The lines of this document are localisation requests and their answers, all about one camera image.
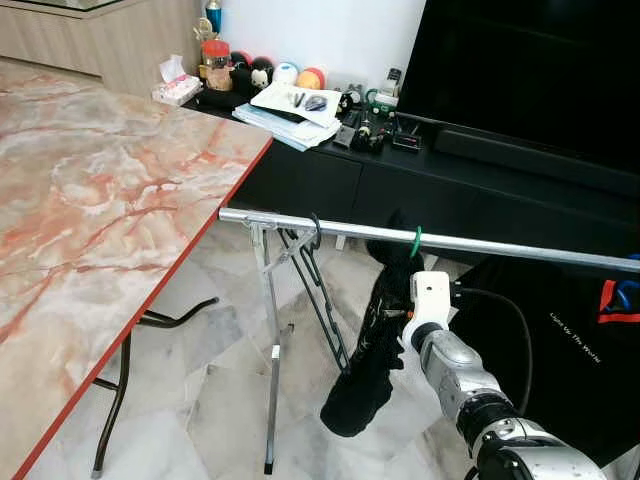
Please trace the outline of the white round plush toy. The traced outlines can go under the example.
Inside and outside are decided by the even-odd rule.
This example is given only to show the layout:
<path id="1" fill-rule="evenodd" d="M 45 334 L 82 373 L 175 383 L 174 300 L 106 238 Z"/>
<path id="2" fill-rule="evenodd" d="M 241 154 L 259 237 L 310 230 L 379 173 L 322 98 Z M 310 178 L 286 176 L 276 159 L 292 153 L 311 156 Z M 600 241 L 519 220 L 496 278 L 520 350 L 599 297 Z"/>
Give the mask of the white round plush toy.
<path id="1" fill-rule="evenodd" d="M 271 84 L 296 84 L 297 78 L 300 76 L 300 69 L 297 65 L 283 61 L 275 65 L 273 74 L 271 74 Z"/>

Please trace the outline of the light wooden cabinet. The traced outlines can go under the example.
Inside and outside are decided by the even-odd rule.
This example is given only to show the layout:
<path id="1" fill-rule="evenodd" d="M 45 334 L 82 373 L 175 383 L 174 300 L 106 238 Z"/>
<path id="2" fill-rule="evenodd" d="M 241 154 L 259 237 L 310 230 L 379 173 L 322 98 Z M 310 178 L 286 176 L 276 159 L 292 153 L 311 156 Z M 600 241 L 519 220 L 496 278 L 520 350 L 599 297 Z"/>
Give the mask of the light wooden cabinet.
<path id="1" fill-rule="evenodd" d="M 173 55 L 196 73 L 202 0 L 0 0 L 0 61 L 151 96 Z"/>

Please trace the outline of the black flat television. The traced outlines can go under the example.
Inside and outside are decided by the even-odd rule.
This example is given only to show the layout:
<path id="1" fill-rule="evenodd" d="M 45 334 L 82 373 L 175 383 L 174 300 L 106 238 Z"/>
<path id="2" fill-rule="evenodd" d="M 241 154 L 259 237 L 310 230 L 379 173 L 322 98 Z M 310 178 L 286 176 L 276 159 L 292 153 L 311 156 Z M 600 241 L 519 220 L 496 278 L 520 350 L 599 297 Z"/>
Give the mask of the black flat television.
<path id="1" fill-rule="evenodd" d="M 637 172 L 628 0 L 428 0 L 403 113 Z"/>

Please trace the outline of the stack of white papers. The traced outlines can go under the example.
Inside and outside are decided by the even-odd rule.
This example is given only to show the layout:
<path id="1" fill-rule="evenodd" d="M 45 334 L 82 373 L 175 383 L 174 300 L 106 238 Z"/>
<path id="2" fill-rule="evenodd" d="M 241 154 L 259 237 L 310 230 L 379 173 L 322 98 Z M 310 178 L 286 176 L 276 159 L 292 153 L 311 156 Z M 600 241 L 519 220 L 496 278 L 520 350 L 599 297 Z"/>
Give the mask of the stack of white papers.
<path id="1" fill-rule="evenodd" d="M 246 104 L 232 111 L 233 118 L 266 129 L 298 151 L 319 146 L 338 133 L 342 93 L 306 90 L 293 84 L 269 84 Z"/>

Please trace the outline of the blue hook clothes hanger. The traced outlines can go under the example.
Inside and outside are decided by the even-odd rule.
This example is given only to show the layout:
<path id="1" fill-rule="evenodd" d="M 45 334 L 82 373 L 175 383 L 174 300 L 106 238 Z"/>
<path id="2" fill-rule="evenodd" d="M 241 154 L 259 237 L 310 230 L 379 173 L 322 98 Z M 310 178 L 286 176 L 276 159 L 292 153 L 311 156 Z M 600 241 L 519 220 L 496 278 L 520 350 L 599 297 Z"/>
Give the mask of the blue hook clothes hanger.
<path id="1" fill-rule="evenodd" d="M 611 288 L 611 300 L 605 311 L 608 314 L 637 314 L 639 312 L 639 280 L 621 280 Z"/>

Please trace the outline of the orange round plush toy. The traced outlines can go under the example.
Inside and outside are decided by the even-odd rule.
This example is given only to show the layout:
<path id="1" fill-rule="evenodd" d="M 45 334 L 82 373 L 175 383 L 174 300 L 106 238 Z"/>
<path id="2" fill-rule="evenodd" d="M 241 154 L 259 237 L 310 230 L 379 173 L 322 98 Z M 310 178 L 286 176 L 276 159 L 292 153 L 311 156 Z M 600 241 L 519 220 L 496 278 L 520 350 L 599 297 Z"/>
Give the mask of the orange round plush toy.
<path id="1" fill-rule="evenodd" d="M 294 81 L 296 86 L 305 88 L 305 90 L 324 90 L 325 83 L 324 70 L 316 67 L 303 69 L 301 73 L 298 73 L 296 81 Z"/>

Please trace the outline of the black shirt green print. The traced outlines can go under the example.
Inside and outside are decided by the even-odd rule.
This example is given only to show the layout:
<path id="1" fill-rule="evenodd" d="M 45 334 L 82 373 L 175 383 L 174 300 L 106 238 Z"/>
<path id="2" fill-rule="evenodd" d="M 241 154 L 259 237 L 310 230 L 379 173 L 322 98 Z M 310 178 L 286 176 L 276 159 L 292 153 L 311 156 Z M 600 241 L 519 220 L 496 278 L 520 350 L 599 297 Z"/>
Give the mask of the black shirt green print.
<path id="1" fill-rule="evenodd" d="M 424 270 L 419 248 L 411 243 L 369 239 L 366 250 L 381 270 L 372 284 L 349 367 L 335 380 L 320 411 L 325 428 L 347 438 L 364 431 L 389 401 L 390 370 L 404 366 L 399 335 L 413 308 L 410 279 Z"/>

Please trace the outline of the red-lidded clear jar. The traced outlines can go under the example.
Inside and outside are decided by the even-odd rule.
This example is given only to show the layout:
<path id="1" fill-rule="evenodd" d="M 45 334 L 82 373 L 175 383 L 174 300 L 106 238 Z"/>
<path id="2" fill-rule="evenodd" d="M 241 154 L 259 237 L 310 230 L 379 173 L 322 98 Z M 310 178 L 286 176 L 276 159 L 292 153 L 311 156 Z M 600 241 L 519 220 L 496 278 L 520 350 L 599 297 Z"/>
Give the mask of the red-lidded clear jar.
<path id="1" fill-rule="evenodd" d="M 228 42 L 211 38 L 202 42 L 202 55 L 204 63 L 201 65 L 201 72 L 207 87 L 215 91 L 232 91 L 233 79 L 230 73 L 234 70 L 232 59 L 230 59 L 230 46 Z"/>

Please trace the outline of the black soundbar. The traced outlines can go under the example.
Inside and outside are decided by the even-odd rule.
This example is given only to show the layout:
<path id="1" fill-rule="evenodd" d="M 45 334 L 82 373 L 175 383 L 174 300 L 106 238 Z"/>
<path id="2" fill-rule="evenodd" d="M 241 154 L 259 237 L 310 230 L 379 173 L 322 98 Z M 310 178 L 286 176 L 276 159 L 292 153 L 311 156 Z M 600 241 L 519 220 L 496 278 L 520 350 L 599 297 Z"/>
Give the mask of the black soundbar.
<path id="1" fill-rule="evenodd" d="M 614 165 L 604 157 L 581 154 L 567 148 L 460 125 L 440 128 L 435 136 L 434 148 L 443 154 L 507 166 L 518 172 L 564 180 L 613 195 L 640 195 L 640 175 L 635 166 Z"/>

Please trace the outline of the blue trophy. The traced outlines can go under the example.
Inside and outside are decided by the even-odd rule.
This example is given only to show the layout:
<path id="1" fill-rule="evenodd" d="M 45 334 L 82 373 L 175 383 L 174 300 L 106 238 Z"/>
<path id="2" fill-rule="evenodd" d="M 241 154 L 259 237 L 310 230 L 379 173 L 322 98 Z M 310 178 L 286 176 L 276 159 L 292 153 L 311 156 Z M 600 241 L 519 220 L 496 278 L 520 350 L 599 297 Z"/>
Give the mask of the blue trophy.
<path id="1" fill-rule="evenodd" d="M 218 38 L 221 33 L 221 0 L 207 0 L 204 12 L 210 23 L 212 37 Z"/>

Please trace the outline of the pink white tissue box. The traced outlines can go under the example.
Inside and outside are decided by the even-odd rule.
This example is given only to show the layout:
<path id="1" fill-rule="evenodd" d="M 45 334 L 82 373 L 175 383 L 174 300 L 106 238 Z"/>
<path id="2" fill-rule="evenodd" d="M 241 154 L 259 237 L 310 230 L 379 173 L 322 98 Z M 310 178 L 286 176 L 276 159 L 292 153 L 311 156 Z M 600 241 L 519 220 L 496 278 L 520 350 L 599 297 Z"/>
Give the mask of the pink white tissue box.
<path id="1" fill-rule="evenodd" d="M 159 69 L 163 82 L 155 84 L 151 90 L 151 99 L 154 101 L 180 106 L 204 90 L 204 82 L 183 68 L 183 56 L 170 55 L 168 60 L 159 65 Z"/>

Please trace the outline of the marble-top red-edged folding table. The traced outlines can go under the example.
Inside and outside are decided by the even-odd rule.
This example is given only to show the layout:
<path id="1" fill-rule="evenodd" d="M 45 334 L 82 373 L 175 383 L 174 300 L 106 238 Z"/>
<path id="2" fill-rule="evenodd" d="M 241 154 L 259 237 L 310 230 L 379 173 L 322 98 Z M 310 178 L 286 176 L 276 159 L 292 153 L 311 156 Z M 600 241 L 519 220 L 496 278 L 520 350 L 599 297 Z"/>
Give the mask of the marble-top red-edged folding table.
<path id="1" fill-rule="evenodd" d="M 0 63 L 0 479 L 27 474 L 271 143 Z"/>

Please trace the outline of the small black router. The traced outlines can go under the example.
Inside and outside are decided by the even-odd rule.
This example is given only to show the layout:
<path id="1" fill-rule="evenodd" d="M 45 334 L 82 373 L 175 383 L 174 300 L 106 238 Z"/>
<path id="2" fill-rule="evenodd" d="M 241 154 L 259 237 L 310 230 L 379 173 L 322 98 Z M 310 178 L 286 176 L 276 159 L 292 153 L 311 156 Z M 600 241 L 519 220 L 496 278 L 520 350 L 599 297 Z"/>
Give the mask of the small black router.
<path id="1" fill-rule="evenodd" d="M 422 148 L 419 127 L 421 122 L 408 116 L 394 115 L 390 120 L 390 132 L 392 132 L 392 147 L 406 152 L 420 152 Z"/>

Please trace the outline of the black T-shirt white text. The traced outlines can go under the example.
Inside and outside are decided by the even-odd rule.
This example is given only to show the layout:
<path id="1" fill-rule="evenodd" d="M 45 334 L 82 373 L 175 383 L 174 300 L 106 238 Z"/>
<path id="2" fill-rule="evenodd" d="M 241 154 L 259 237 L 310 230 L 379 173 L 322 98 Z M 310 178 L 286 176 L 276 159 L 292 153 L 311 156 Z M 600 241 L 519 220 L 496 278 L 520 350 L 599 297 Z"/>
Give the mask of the black T-shirt white text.
<path id="1" fill-rule="evenodd" d="M 639 324 L 600 323 L 611 283 L 553 262 L 489 257 L 461 276 L 451 321 L 526 419 L 600 466 L 639 443 Z"/>

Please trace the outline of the black TV console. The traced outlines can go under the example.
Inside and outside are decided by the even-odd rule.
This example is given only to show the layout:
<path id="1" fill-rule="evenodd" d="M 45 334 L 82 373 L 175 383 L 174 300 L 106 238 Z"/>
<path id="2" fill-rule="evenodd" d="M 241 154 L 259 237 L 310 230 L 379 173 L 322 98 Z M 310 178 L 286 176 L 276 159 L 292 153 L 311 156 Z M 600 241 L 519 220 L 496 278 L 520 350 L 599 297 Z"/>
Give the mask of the black TV console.
<path id="1" fill-rule="evenodd" d="M 466 157 L 388 148 L 361 154 L 283 141 L 243 180 L 234 209 L 627 257 L 640 250 L 640 201 Z"/>

